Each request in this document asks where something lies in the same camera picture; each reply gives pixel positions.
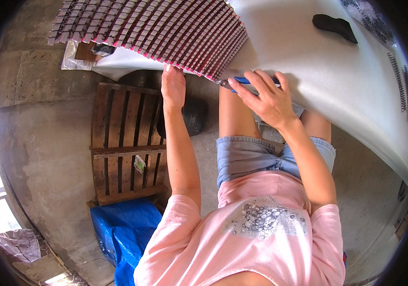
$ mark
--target wooden pallet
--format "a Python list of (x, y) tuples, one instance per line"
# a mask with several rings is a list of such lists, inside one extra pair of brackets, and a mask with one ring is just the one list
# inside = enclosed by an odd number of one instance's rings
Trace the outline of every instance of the wooden pallet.
[[(99, 205), (166, 190), (166, 140), (156, 131), (161, 92), (99, 83), (93, 107), (92, 157)], [(141, 174), (135, 156), (146, 163)]]

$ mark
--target graphic print on shirt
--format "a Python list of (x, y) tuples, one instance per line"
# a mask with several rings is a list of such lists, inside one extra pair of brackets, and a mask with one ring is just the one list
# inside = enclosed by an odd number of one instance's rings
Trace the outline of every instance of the graphic print on shirt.
[(225, 219), (224, 232), (260, 239), (276, 232), (295, 236), (307, 233), (302, 210), (287, 208), (272, 196), (254, 197), (237, 204)]

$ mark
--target denim shorts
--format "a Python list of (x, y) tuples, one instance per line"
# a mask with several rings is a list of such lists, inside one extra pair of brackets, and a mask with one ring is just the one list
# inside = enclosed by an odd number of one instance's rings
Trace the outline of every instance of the denim shorts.
[[(333, 170), (336, 150), (327, 141), (311, 137), (330, 171)], [(275, 147), (258, 138), (249, 136), (226, 136), (217, 140), (217, 186), (259, 171), (283, 171), (301, 179), (296, 160), (288, 144), (280, 156)]]

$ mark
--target wooden slat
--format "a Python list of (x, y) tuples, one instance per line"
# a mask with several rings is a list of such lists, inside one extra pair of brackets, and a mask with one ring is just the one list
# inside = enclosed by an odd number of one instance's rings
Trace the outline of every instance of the wooden slat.
[[(130, 92), (129, 100), (127, 102), (126, 122), (124, 124), (124, 139), (123, 146), (134, 146), (134, 135), (136, 132), (137, 112), (139, 109), (141, 94), (138, 92)], [(131, 191), (131, 170), (132, 170), (132, 156), (123, 157), (123, 172), (121, 174), (121, 191)]]
[[(139, 133), (137, 139), (137, 146), (146, 146), (148, 144), (150, 135), (150, 124), (153, 118), (155, 108), (156, 95), (145, 94), (145, 102), (142, 110), (142, 117), (140, 118)], [(145, 155), (139, 155), (145, 161)], [(143, 187), (144, 174), (134, 170), (134, 190), (139, 190)]]
[(147, 197), (153, 194), (158, 194), (161, 192), (164, 192), (167, 190), (167, 187), (164, 185), (157, 185), (154, 187), (149, 187), (145, 189), (141, 189), (138, 191), (132, 191), (132, 192), (123, 192), (119, 194), (111, 194), (108, 196), (101, 197), (98, 199), (99, 205), (107, 205), (107, 204), (114, 204), (114, 203), (119, 203), (122, 201), (126, 201), (128, 199), (138, 199), (142, 197)]
[(107, 89), (113, 89), (113, 90), (123, 90), (127, 92), (161, 95), (161, 92), (156, 89), (145, 88), (145, 87), (130, 87), (130, 86), (124, 86), (124, 85), (116, 84), (116, 83), (100, 82), (99, 88), (100, 87), (107, 88)]
[[(166, 145), (166, 139), (163, 139), (163, 145)], [(156, 170), (155, 186), (162, 184), (167, 170), (167, 155), (162, 153), (158, 155), (160, 157), (158, 167)]]
[[(158, 134), (156, 130), (156, 123), (158, 122), (158, 116), (160, 113), (161, 106), (162, 106), (161, 104), (157, 104), (155, 119), (152, 122), (153, 130), (152, 130), (152, 134), (150, 138), (150, 145), (162, 146), (162, 148), (165, 150), (166, 145), (160, 145), (161, 136)], [(145, 187), (152, 187), (155, 184), (155, 172), (156, 172), (157, 159), (158, 159), (158, 153), (149, 153), (148, 160), (147, 162), (145, 162), (147, 163), (147, 167), (145, 169), (145, 172), (146, 172)]]
[[(91, 139), (93, 148), (103, 148), (105, 139), (105, 112), (109, 91), (98, 88), (93, 107), (93, 124), (91, 126)], [(97, 197), (105, 196), (104, 159), (93, 159), (94, 188)]]
[(93, 149), (93, 158), (110, 158), (110, 157), (124, 157), (133, 155), (158, 154), (166, 152), (164, 145), (152, 146), (135, 146), (135, 147), (119, 147), (119, 148), (101, 148)]
[[(109, 148), (120, 146), (120, 131), (125, 100), (125, 91), (117, 90), (113, 95), (110, 112)], [(108, 158), (109, 193), (118, 193), (118, 157)]]

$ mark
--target pink t-shirt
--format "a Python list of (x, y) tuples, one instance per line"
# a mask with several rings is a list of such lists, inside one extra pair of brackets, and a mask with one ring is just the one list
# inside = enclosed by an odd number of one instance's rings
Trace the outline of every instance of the pink t-shirt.
[(310, 217), (304, 187), (280, 171), (224, 182), (219, 209), (201, 219), (189, 197), (173, 195), (134, 271), (138, 286), (207, 286), (241, 271), (277, 286), (344, 283), (339, 209)]

